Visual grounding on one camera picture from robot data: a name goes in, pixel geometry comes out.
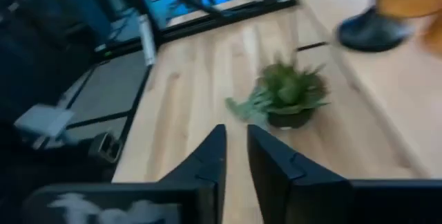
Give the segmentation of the black aluminium rig frame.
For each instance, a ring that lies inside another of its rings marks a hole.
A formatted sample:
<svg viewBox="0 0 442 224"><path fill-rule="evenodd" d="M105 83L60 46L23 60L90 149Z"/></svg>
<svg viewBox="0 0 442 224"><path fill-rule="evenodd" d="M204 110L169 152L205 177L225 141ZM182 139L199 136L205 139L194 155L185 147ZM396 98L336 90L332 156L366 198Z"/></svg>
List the black aluminium rig frame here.
<svg viewBox="0 0 442 224"><path fill-rule="evenodd" d="M170 41L294 7L299 4L299 0L261 0L234 6L226 10L219 10L213 6L204 6L196 0L178 0L180 3L189 5L204 15L171 27L160 28L147 2L144 0L126 1L142 18L139 24L141 34L139 37L117 42L116 44L105 45L102 48L97 47L95 53L102 60L114 59L140 50L156 52L161 45L169 43Z"/></svg>

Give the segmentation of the grey rectangular box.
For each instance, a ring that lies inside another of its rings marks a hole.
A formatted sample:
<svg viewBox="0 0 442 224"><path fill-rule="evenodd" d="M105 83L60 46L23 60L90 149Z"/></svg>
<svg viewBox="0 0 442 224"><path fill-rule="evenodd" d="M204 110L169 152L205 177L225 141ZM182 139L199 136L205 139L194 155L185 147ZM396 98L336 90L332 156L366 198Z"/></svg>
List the grey rectangular box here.
<svg viewBox="0 0 442 224"><path fill-rule="evenodd" d="M23 113L14 125L29 134L59 138L65 134L73 116L71 110L37 104Z"/></svg>

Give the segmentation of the potted green succulent plant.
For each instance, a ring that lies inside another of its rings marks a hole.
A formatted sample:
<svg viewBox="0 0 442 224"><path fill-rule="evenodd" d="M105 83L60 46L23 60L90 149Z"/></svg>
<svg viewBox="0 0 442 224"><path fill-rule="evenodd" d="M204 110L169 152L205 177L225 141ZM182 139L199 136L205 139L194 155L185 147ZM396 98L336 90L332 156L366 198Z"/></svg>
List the potted green succulent plant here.
<svg viewBox="0 0 442 224"><path fill-rule="evenodd" d="M228 110L238 119L264 130L297 129L315 111L328 104L329 90L320 74L325 65L298 68L298 60L284 63L277 59L259 73L252 92L243 102L225 99Z"/></svg>

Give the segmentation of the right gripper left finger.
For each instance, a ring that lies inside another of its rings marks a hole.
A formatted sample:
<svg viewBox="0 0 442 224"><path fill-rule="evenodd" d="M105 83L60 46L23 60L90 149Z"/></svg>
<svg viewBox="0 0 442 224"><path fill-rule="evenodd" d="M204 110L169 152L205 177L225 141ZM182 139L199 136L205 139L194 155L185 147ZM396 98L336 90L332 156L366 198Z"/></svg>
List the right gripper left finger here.
<svg viewBox="0 0 442 224"><path fill-rule="evenodd" d="M178 166L160 179L168 183L200 183L209 188L208 202L202 207L209 219L202 224L222 224L227 174L227 131L216 125L199 146Z"/></svg>

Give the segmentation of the tall black candlestick holder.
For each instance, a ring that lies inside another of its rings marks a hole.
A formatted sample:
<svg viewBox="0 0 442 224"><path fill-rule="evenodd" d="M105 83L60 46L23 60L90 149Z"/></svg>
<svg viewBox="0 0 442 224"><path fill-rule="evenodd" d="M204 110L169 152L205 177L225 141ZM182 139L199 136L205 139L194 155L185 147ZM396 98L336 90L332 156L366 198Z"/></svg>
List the tall black candlestick holder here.
<svg viewBox="0 0 442 224"><path fill-rule="evenodd" d="M342 46L365 53L396 48L411 34L404 21L382 15L375 6L344 20L336 29L336 38Z"/></svg>

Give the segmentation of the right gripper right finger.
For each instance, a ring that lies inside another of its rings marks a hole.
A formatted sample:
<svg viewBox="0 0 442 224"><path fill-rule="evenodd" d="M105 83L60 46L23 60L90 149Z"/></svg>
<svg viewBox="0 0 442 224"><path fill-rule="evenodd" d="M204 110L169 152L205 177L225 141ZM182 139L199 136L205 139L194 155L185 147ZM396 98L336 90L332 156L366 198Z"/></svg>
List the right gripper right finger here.
<svg viewBox="0 0 442 224"><path fill-rule="evenodd" d="M264 224L349 224L348 179L254 124L247 153Z"/></svg>

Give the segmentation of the wooden shelf riser black legs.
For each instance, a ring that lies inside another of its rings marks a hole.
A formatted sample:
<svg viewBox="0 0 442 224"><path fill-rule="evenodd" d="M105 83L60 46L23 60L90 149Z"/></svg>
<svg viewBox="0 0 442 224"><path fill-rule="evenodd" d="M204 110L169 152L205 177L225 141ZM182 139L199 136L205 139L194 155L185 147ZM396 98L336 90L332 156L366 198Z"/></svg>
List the wooden shelf riser black legs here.
<svg viewBox="0 0 442 224"><path fill-rule="evenodd" d="M340 45L336 31L375 0L301 1L408 165L425 177L442 178L442 57L428 52L421 41L431 19L411 20L411 36L397 48L362 53Z"/></svg>

